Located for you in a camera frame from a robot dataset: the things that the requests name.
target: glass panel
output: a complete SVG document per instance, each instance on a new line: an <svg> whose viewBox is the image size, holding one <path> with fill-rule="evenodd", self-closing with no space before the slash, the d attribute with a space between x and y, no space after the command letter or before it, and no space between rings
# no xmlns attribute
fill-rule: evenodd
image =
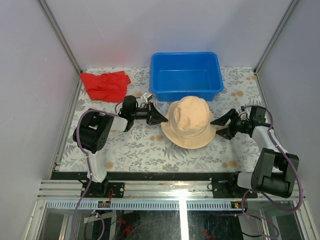
<svg viewBox="0 0 320 240"><path fill-rule="evenodd" d="M199 204L198 209L187 210L187 204L182 203L180 201L180 210L98 210L105 224L102 240L267 239L252 229L244 216L234 216L236 209L202 210ZM249 201L247 204L247 213L266 217L278 227L278 240L304 240L295 213L281 211L267 201ZM293 207L291 202L281 205L284 208ZM40 240L72 240L73 214L73 210L48 209ZM276 235L272 224L254 217L250 220L262 233ZM102 221L92 215L91 210L79 210L74 221L77 240L99 238Z"/></svg>
<svg viewBox="0 0 320 240"><path fill-rule="evenodd" d="M97 212L104 218L105 229L102 240L181 239L180 211L178 210L99 210ZM62 221L66 214L71 214L71 216L64 234L65 237L62 239L72 240L73 211L62 209L49 209L46 227L44 233L41 233L40 239L60 240ZM78 220L75 223L77 240L97 240L99 238L102 232L100 218L95 217L88 210L79 210L76 219Z"/></svg>

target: white enclosure wall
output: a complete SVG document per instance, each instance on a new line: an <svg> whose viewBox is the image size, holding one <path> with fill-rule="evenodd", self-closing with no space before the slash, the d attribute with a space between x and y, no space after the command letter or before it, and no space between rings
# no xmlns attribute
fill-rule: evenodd
<svg viewBox="0 0 320 240"><path fill-rule="evenodd" d="M157 52L254 67L291 0L47 0L82 68L149 67Z"/></svg>
<svg viewBox="0 0 320 240"><path fill-rule="evenodd" d="M320 1L302 0L259 77L281 144L299 156L299 172L320 231Z"/></svg>
<svg viewBox="0 0 320 240"><path fill-rule="evenodd" d="M1 1L0 33L0 238L18 240L78 77L37 1Z"/></svg>

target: cable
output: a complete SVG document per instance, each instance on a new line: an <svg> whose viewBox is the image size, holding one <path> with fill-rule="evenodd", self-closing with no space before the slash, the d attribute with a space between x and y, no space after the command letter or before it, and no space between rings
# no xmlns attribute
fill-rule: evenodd
<svg viewBox="0 0 320 240"><path fill-rule="evenodd" d="M247 106L244 106L243 108L246 109L246 108L251 108L251 107L255 107L257 105L247 105ZM297 203L297 205L294 207L294 208L291 208L291 209L288 209L288 208L283 208L280 204L276 203L275 201L273 201L268 195L266 195L264 192L260 192L264 197L266 197L273 205L275 205L276 207L278 207L279 209L281 209L282 211L285 211L285 212L295 212L297 211L302 203L303 203L303 200L304 200L304 196L303 196L303 189L302 189L302 183L301 183L301 179L298 175L298 172L294 166L294 164L292 163L292 161L290 160L290 158L286 155L286 153L283 151L283 149L281 147L278 146L276 140L273 138L272 136L272 133L271 133L271 129L273 128L274 126L274 119L273 119L273 116L271 114L271 112L266 109L267 113L269 114L270 116L270 126L267 130L267 134L271 140L271 142L274 144L274 146L279 150L279 152L283 155L284 159L288 162L288 164L290 165L290 167L292 168L292 171L294 173L294 176L296 178L296 182L298 184L298 188L299 188L299 201ZM259 233L261 236L264 236L264 237L267 237L267 238L270 238L270 239L276 239L277 237L279 237L280 235L280 231L278 229L277 226L275 226L273 224L272 221L270 221L269 219L266 219L262 216L259 216L259 215L255 215L255 214L251 214L251 213L245 213L245 200L247 198L247 194L250 192L250 190L247 190L243 197L242 197L242 200L241 200L241 210L242 210L242 215L244 216L245 220L247 221L247 223L257 232ZM276 230L276 235L273 235L273 236L270 236L270 235L266 235L264 234L263 232L261 232L259 229L257 229L253 224L252 222L249 220L248 216L251 216L251 217L257 217L259 219L262 219L262 220L265 220L267 223L270 223L274 229Z"/></svg>
<svg viewBox="0 0 320 240"><path fill-rule="evenodd" d="M210 184L211 184L211 187L212 187L212 182L209 182L209 184L206 186L206 189L208 189L210 192L212 192L212 189L209 188Z"/></svg>
<svg viewBox="0 0 320 240"><path fill-rule="evenodd" d="M87 193L87 191L88 191L88 189L89 189L89 187L91 185L91 182L92 182L92 168L91 168L91 165L90 165L89 153L84 150L84 148L81 145L81 141L80 141L80 125L81 125L82 119L88 113L102 113L102 114L108 114L108 115L111 115L111 116L117 116L115 114L107 113L105 111L89 109L89 110L85 111L81 115L81 117L79 118L78 124L76 126L76 142L77 142L77 145L79 146L81 152L83 152L86 155L86 163L88 165L88 171L89 171L90 178L89 178L89 182L88 182L85 190L83 191L79 201L76 203L76 206L75 206L75 209L74 209L73 218L71 220L71 232L72 232L73 240L77 240L76 236L75 236L75 218L76 218L76 215L77 215L77 211L78 211L78 208L80 206L80 203L81 203L82 199L86 195L86 193ZM97 240L100 240L102 238L102 236L104 235L104 232L105 232L105 221L104 221L104 219L101 217L101 215L99 213L97 213L95 211L93 211L92 213L96 214L102 221L102 232L101 232L101 235L99 236L99 238L97 239Z"/></svg>
<svg viewBox="0 0 320 240"><path fill-rule="evenodd" d="M110 206L111 206L111 199L112 199L113 194L114 194L114 190L111 188L111 189L109 190L109 202L110 202Z"/></svg>
<svg viewBox="0 0 320 240"><path fill-rule="evenodd" d="M259 237L261 237L261 234L259 234L259 235L250 235L250 234L247 234L245 232L242 232L242 234L246 235L247 237L250 237L250 238L259 238Z"/></svg>
<svg viewBox="0 0 320 240"><path fill-rule="evenodd" d="M246 111L243 111L239 114L239 117L241 117L241 115L245 114L245 118L248 119L248 113Z"/></svg>
<svg viewBox="0 0 320 240"><path fill-rule="evenodd" d="M114 240L114 238L117 236L117 234L118 234L118 232L119 232L119 230L120 230L121 226L122 226L122 222L120 222L120 225L119 225L118 229L115 231L115 233L114 233L114 236L113 236L112 240Z"/></svg>
<svg viewBox="0 0 320 240"><path fill-rule="evenodd" d="M114 112L115 112L115 114L118 114L117 113L117 107L120 105L120 104L122 104L123 103L123 101L120 101L120 102L118 102L116 105L115 105L115 107L114 107Z"/></svg>
<svg viewBox="0 0 320 240"><path fill-rule="evenodd" d="M254 107L256 105L248 105L248 106L244 106L244 108L249 108L249 107ZM304 202L304 191L303 191L303 188L302 188L302 182L301 182L301 178L294 166L294 164L292 163L292 161L290 160L290 158L286 155L286 153L284 152L284 150L278 146L276 140L274 139L274 137L272 136L270 130L274 127L274 118L271 114L271 112L266 109L267 113L269 114L270 116L270 126L267 130L267 134L271 140L271 142L274 144L274 146L276 147L276 149L279 150L279 152L283 155L284 159L288 162L288 164L290 165L290 167L292 168L292 171L294 173L294 176L295 176L295 179L296 179L296 183L298 185L298 189L299 189L299 201L297 203L297 205L294 207L294 208L283 208L280 204L278 204L277 202L273 201L268 195L266 195L264 192L261 192L261 194L263 196L265 196L273 205L277 206L279 209L281 209L282 211L285 211L285 212L288 212L288 213L291 213L291 212L295 212L297 211L302 203Z"/></svg>
<svg viewBox="0 0 320 240"><path fill-rule="evenodd" d="M87 240L87 226L88 226L88 223L87 222L85 225L84 225L84 231L83 231L83 237L84 237L84 240ZM114 223L121 223L121 221L118 221L118 220L115 220L113 223L110 224L110 227L112 226L112 224Z"/></svg>
<svg viewBox="0 0 320 240"><path fill-rule="evenodd" d="M143 109L147 106L147 104L145 102L142 102L139 106L139 109Z"/></svg>

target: beige bucket hat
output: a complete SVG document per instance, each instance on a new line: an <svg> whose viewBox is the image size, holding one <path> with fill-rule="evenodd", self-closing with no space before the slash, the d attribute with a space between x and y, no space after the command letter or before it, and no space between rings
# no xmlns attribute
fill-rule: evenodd
<svg viewBox="0 0 320 240"><path fill-rule="evenodd" d="M173 102L162 122L161 128L168 139L185 149L206 146L216 135L215 126L210 124L214 116L206 101L197 96L186 96Z"/></svg>

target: metal bracket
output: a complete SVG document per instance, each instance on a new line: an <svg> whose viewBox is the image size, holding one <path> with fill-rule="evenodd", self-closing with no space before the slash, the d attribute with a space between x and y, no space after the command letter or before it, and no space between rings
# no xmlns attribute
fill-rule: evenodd
<svg viewBox="0 0 320 240"><path fill-rule="evenodd" d="M88 182L81 181L81 196L85 191ZM107 179L103 182L91 182L91 185L84 195L84 198L106 198L106 199L122 199L125 193L125 183L124 182L109 182Z"/></svg>
<svg viewBox="0 0 320 240"><path fill-rule="evenodd" d="M246 188L239 187L237 185L237 174L226 175L221 180L212 179L212 193L213 198L215 199L241 199L245 192ZM256 193L248 193L246 196L247 199L256 199L258 195Z"/></svg>

